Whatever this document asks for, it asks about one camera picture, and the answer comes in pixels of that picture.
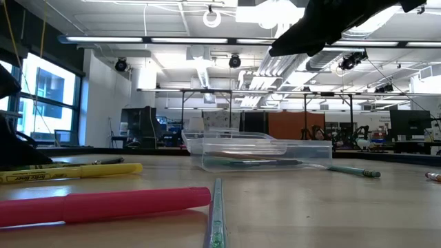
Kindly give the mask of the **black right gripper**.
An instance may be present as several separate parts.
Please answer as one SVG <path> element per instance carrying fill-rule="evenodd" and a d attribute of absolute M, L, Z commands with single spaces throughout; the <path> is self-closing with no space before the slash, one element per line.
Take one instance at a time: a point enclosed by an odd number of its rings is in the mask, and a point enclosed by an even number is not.
<path fill-rule="evenodd" d="M 271 45 L 270 56 L 304 54 L 313 56 L 325 45 L 340 39 L 340 34 L 359 26 L 372 16 L 393 6 L 409 12 L 427 0 L 309 0 L 298 23 Z"/>

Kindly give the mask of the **teal pencil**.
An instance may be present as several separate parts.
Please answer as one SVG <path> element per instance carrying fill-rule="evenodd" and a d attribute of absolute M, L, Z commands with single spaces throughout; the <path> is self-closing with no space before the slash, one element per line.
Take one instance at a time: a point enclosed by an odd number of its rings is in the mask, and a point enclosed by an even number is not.
<path fill-rule="evenodd" d="M 357 176 L 364 176 L 369 178 L 380 178 L 381 173 L 378 171 L 368 170 L 368 169 L 360 169 L 355 167 L 341 167 L 341 166 L 329 166 L 326 170 L 333 172 L 340 172 L 345 174 L 353 174 Z"/>

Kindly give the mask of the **black pen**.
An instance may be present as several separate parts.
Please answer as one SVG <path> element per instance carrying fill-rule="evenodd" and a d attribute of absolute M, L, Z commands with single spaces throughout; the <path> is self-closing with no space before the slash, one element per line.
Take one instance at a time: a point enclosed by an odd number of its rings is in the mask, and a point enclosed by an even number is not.
<path fill-rule="evenodd" d="M 123 157 L 116 157 L 116 158 L 107 158 L 107 159 L 101 159 L 94 161 L 93 165 L 107 165 L 107 164 L 118 164 L 122 163 L 124 161 Z"/>

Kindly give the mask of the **clear plastic supply box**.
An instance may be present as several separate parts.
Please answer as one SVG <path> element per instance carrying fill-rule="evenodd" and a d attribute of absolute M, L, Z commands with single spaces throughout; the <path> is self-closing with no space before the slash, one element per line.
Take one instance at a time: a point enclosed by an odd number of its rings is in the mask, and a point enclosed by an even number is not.
<path fill-rule="evenodd" d="M 332 166 L 332 144 L 329 141 L 276 139 L 258 132 L 236 130 L 183 130 L 184 144 L 194 165 L 207 172 L 289 171 L 326 169 Z M 298 160 L 301 165 L 265 166 L 242 169 L 205 165 L 213 158 L 232 160 Z"/>

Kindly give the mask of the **orange partition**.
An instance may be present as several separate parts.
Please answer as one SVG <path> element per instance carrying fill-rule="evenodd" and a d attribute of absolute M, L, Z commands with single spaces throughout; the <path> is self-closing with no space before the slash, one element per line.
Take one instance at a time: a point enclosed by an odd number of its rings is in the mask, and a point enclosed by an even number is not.
<path fill-rule="evenodd" d="M 270 112 L 268 114 L 269 135 L 276 139 L 300 140 L 306 127 L 324 127 L 325 115 L 312 112 Z"/>

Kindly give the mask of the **black monitor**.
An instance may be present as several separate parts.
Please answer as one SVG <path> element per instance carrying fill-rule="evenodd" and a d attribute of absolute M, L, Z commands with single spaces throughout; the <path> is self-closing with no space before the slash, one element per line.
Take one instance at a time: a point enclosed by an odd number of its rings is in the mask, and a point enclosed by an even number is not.
<path fill-rule="evenodd" d="M 391 135 L 414 136 L 424 135 L 431 128 L 430 111 L 424 110 L 390 110 Z"/>

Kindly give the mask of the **black equipment rack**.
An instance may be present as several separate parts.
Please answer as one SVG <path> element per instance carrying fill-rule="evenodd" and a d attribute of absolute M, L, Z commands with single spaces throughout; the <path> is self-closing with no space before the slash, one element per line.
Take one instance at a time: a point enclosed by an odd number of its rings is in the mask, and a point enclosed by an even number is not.
<path fill-rule="evenodd" d="M 161 137 L 161 126 L 156 118 L 156 108 L 125 108 L 121 110 L 121 128 L 127 142 L 124 147 L 156 149 Z"/>

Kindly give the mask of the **long ceiling strip light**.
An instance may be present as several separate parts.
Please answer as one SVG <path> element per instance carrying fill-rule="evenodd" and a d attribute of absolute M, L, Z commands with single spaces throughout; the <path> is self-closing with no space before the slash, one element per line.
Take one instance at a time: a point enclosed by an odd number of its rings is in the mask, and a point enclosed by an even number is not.
<path fill-rule="evenodd" d="M 64 44 L 202 44 L 202 45 L 252 45 L 270 46 L 275 39 L 259 38 L 209 38 L 209 37 L 100 37 L 100 36 L 66 36 L 58 37 Z M 441 41 L 377 41 L 377 40 L 340 40 L 332 47 L 361 48 L 397 48 L 397 49 L 441 49 Z"/>

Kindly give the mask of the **green mechanical pencil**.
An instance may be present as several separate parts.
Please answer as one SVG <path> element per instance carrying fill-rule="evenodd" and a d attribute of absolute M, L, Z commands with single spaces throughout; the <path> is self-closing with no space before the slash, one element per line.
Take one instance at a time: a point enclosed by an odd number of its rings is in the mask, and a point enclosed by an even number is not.
<path fill-rule="evenodd" d="M 203 248 L 227 248 L 227 236 L 223 181 L 221 178 L 217 178 L 214 182 L 212 200 L 209 204 L 209 220 Z"/>

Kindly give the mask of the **yellow highlighter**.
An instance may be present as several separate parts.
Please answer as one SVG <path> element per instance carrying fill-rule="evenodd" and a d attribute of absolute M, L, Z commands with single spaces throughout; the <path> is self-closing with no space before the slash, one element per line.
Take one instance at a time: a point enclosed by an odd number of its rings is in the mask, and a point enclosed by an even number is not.
<path fill-rule="evenodd" d="M 136 174 L 143 170 L 140 163 L 81 165 L 48 169 L 28 169 L 0 172 L 0 184 L 35 182 L 65 178 L 93 178 L 121 174 Z"/>

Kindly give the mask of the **pink highlighter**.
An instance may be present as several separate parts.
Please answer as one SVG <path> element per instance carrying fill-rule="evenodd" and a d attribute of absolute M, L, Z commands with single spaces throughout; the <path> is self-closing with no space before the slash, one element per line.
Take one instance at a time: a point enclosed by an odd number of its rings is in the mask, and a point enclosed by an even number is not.
<path fill-rule="evenodd" d="M 206 187 L 143 189 L 68 194 L 0 202 L 0 227 L 39 223 L 85 223 L 203 207 L 211 202 Z"/>

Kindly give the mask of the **open dark laptop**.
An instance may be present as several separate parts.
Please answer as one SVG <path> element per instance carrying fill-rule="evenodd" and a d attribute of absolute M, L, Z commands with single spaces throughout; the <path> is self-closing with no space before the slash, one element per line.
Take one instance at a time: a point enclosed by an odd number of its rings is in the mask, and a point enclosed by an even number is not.
<path fill-rule="evenodd" d="M 79 147 L 78 132 L 71 130 L 54 130 L 57 147 Z"/>

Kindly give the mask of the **large dark-framed window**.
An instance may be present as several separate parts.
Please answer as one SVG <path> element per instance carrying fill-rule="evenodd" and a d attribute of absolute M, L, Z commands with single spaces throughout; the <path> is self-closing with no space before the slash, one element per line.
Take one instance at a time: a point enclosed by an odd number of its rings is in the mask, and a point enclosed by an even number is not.
<path fill-rule="evenodd" d="M 54 130 L 78 132 L 81 77 L 32 53 L 21 67 L 0 64 L 21 84 L 0 100 L 0 110 L 18 115 L 9 119 L 15 131 L 42 146 L 56 146 Z"/>

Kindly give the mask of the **black workstation frame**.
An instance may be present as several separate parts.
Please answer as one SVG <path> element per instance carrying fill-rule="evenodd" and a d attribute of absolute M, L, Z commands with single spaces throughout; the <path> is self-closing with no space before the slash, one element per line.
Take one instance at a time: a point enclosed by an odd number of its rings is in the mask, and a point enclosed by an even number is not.
<path fill-rule="evenodd" d="M 303 99 L 303 113 L 304 113 L 304 128 L 307 129 L 307 96 L 321 96 L 325 97 L 334 97 L 334 96 L 348 96 L 349 102 L 347 105 L 349 106 L 349 115 L 350 115 L 350 131 L 353 132 L 353 96 L 360 95 L 360 93 L 356 92 L 311 92 L 311 91 L 273 91 L 273 90 L 222 90 L 222 89 L 207 89 L 207 88 L 198 88 L 198 89 L 174 89 L 174 88 L 155 88 L 155 89 L 143 89 L 137 88 L 137 92 L 180 92 L 182 94 L 182 103 L 181 103 L 181 118 L 183 118 L 184 113 L 184 105 L 185 105 L 185 93 L 201 93 L 201 94 L 215 94 L 215 93 L 226 93 L 229 94 L 229 101 L 232 101 L 232 97 L 234 94 L 253 94 L 253 95 L 267 95 L 267 94 L 284 94 L 287 96 L 290 95 L 300 95 Z"/>

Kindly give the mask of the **black aluminium table frame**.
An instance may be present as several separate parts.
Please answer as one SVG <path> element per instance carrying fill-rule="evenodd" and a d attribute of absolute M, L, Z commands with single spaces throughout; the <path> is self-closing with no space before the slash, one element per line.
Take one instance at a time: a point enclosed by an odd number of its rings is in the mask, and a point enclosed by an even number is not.
<path fill-rule="evenodd" d="M 116 149 L 99 147 L 74 147 L 56 148 L 39 147 L 42 154 L 55 156 L 74 156 L 86 154 L 107 154 L 107 155 L 156 155 L 156 156 L 189 156 L 190 153 L 184 149 Z M 332 158 L 337 159 L 362 159 L 370 161 L 382 161 L 388 163 L 403 163 L 411 165 L 424 165 L 429 167 L 441 168 L 441 156 L 418 155 L 418 154 L 388 154 L 388 153 L 368 153 L 368 152 L 334 152 Z"/>

